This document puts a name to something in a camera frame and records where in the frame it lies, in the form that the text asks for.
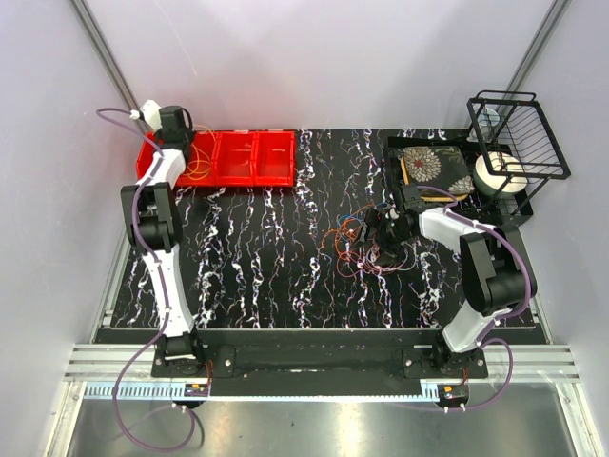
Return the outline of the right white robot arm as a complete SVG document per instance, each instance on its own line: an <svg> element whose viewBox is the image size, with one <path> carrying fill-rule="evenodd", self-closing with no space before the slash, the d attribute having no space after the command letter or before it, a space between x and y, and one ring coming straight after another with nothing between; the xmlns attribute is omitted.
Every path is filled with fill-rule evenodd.
<svg viewBox="0 0 609 457"><path fill-rule="evenodd" d="M403 244L422 237L459 255L465 300L431 349L431 367L443 377L464 370L481 352L484 338L502 321L522 314L537 293L537 282L521 234L453 210L458 198L446 190L401 186L396 204L368 209L351 246L377 251L375 270L404 262Z"/></svg>

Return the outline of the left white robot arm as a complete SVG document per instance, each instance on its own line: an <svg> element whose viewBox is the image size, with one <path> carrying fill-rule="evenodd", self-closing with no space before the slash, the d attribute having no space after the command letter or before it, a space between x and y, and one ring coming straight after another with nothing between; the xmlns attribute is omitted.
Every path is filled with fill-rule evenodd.
<svg viewBox="0 0 609 457"><path fill-rule="evenodd" d="M143 257L150 276L157 312L158 334L152 375L193 377L205 367L203 343L187 304L180 268L183 223L174 196L178 178L191 157L195 131L189 112L180 106L160 106L147 100L130 113L145 122L152 135L151 163L138 181L121 188L128 240Z"/></svg>

